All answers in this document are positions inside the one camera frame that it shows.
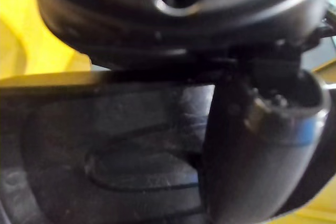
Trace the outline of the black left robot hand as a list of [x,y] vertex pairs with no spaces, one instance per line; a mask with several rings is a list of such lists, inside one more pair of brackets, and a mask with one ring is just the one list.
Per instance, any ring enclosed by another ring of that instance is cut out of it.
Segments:
[[301,67],[327,0],[37,0],[48,29],[102,64],[170,78],[216,74],[194,165],[215,223],[260,222],[307,204],[335,175],[328,165],[330,94]]

